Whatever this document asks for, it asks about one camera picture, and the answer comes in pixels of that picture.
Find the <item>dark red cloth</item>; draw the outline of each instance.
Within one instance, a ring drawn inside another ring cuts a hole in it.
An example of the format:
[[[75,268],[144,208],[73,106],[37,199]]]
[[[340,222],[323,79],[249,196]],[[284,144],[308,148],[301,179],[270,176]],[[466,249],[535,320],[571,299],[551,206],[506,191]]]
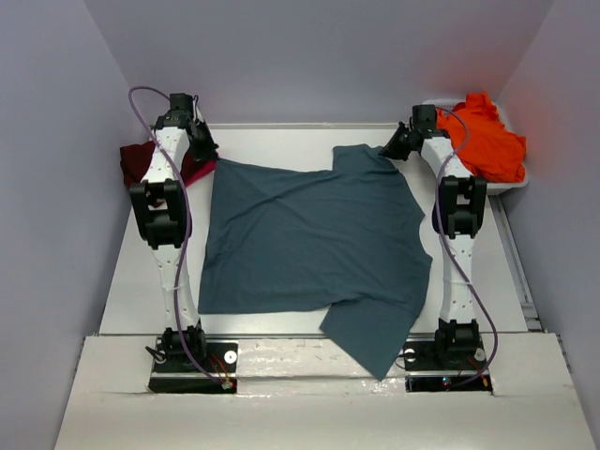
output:
[[[148,172],[153,153],[154,143],[152,141],[121,147],[121,170],[123,171],[123,182],[127,187],[132,183],[140,183],[142,177]],[[181,176],[186,186],[189,186],[212,172],[216,165],[216,161],[196,162],[189,153],[186,153],[181,167]]]

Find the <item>white floor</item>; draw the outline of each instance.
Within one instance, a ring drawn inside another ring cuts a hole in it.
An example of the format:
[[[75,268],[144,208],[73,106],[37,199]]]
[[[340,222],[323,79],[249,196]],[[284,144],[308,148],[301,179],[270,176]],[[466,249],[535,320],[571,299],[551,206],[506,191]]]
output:
[[[236,396],[156,395],[152,341],[86,340],[57,450],[593,449],[553,335],[501,335],[493,396],[406,393],[318,339],[241,340]]]
[[[266,167],[296,171],[331,169],[332,148],[336,145],[367,143],[384,145],[392,128],[289,128],[289,129],[214,129],[223,158]],[[433,257],[425,307],[413,333],[432,333],[438,326],[442,305],[442,250],[431,228],[435,179],[428,165],[413,154],[397,164],[406,176],[412,194],[426,213],[421,225],[421,240]],[[198,299],[208,233],[212,174],[188,189],[193,219],[193,234],[187,263],[194,298]],[[509,261],[489,203],[484,225],[477,235],[473,254],[473,284],[501,332],[527,331],[519,304],[518,291],[511,276]],[[108,303],[100,327],[103,335],[161,334],[164,306],[158,269],[149,247],[140,238],[133,215],[114,272]],[[203,315],[208,335],[221,336],[321,336],[319,325],[326,310],[252,315]],[[489,325],[477,311],[480,328]]]

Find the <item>gray t-shirt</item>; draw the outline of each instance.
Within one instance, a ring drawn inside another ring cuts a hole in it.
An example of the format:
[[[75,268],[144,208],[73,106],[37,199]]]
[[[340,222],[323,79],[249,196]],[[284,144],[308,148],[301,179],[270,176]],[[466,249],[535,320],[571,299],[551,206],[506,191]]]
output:
[[[379,149],[334,148],[333,171],[220,160],[199,311],[331,305],[321,329],[381,380],[418,317],[431,258],[423,211]]]

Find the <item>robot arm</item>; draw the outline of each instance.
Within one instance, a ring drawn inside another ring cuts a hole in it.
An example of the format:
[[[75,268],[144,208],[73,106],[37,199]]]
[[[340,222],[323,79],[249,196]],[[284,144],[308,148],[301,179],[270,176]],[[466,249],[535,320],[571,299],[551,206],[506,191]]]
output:
[[[218,146],[208,126],[194,105],[192,96],[171,94],[170,109],[157,120],[155,134],[162,150],[181,171],[184,155],[189,151],[196,161],[216,159]],[[183,358],[185,353],[177,335],[178,313],[187,345],[194,355],[205,357],[206,343],[198,311],[192,300],[187,261],[181,261],[186,237],[188,211],[182,187],[173,167],[159,147],[155,151],[142,181],[131,185],[129,194],[142,239],[152,249],[160,273],[165,305],[165,333],[162,356]],[[174,286],[178,265],[182,264],[178,286]],[[178,311],[174,309],[177,289]]]
[[[417,151],[440,180],[437,201],[442,223],[437,217],[437,204],[432,214],[443,256],[443,300],[435,353],[440,360],[457,361],[473,356],[481,346],[473,295],[463,274],[471,279],[473,245],[483,223],[487,182],[474,177],[462,164],[449,136],[436,128],[436,117],[434,105],[414,106],[411,126],[400,122],[382,155],[406,160],[411,151]]]

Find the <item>wall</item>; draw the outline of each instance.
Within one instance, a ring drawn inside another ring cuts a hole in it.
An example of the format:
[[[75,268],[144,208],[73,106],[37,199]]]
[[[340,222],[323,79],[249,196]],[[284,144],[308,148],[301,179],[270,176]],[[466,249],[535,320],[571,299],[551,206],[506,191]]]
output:
[[[426,98],[495,98],[551,3],[86,0],[129,84],[198,93],[213,123],[393,122]]]
[[[560,333],[600,445],[600,3],[557,2],[502,92],[531,183],[503,200],[538,312]]]
[[[139,127],[79,0],[2,2],[0,60],[0,442],[44,450],[104,308],[128,213],[118,147]]]

